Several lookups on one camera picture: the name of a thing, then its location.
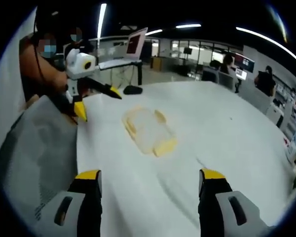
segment ceiling light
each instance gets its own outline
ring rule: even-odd
[[[99,24],[98,24],[98,34],[97,34],[98,39],[101,38],[103,19],[104,19],[104,14],[105,14],[106,8],[107,8],[106,3],[101,4],[100,15],[99,15]]]
[[[176,28],[189,28],[189,27],[201,27],[200,24],[190,24],[190,25],[181,25],[181,26],[176,26]]]
[[[149,35],[152,35],[152,34],[155,34],[155,33],[159,33],[159,32],[162,32],[162,30],[150,31],[150,32],[146,33],[146,36],[149,36]]]
[[[261,35],[261,34],[259,34],[259,33],[256,33],[256,32],[254,32],[254,31],[250,31],[250,30],[243,29],[243,28],[240,28],[240,27],[236,27],[236,29],[239,30],[239,31],[247,32],[247,33],[249,33],[249,34],[252,34],[252,35],[255,35],[255,36],[261,37],[262,39],[265,39],[265,40],[267,40],[267,41],[269,41],[269,42],[275,44],[276,46],[280,47],[281,49],[285,50],[285,51],[286,51],[287,53],[289,53],[293,58],[296,59],[296,55],[294,55],[291,51],[289,51],[287,48],[285,48],[284,46],[282,46],[280,43],[278,43],[278,42],[276,42],[276,41],[274,41],[274,40],[272,40],[272,39],[270,39],[270,38],[268,38],[268,37],[266,37],[266,36],[264,36],[264,35]]]

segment white tablecloth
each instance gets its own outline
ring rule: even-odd
[[[226,176],[274,225],[292,184],[283,133],[261,112],[211,82],[143,86],[122,100],[85,98],[88,122],[78,125],[78,171],[102,170],[102,236],[200,236],[199,170]],[[143,106],[160,110],[178,145],[164,157],[143,155],[121,118]]]

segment laptop screen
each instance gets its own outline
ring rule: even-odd
[[[236,69],[236,75],[239,79],[241,80],[245,80],[247,79],[247,72],[243,71],[243,70],[240,70],[240,69]]]
[[[133,36],[128,40],[128,47],[127,47],[127,52],[129,54],[135,54],[136,53],[136,49],[138,47],[138,42],[140,39],[140,35],[138,36]]]
[[[130,34],[128,37],[126,58],[139,60],[145,42],[147,29],[148,28],[144,28]]]

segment monitor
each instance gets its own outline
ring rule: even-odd
[[[235,53],[235,60],[234,60],[233,64],[243,70],[250,72],[250,73],[253,73],[253,68],[255,66],[255,62],[253,60],[251,60],[250,58],[247,58],[239,53]]]
[[[126,58],[138,60],[146,38],[147,27],[136,31],[128,37]]]
[[[183,53],[185,53],[185,54],[192,54],[192,49],[191,48],[188,48],[188,47],[185,47]]]
[[[236,75],[241,80],[247,79],[247,74],[248,74],[247,72],[245,72],[239,68],[236,69]]]

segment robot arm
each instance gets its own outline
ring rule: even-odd
[[[66,73],[69,78],[65,96],[74,113],[84,121],[87,121],[87,115],[82,101],[81,88],[83,86],[95,89],[113,98],[122,98],[118,90],[111,85],[103,85],[90,78],[98,68],[95,65],[95,57],[93,55],[81,53],[79,49],[72,49],[66,57],[66,63]]]

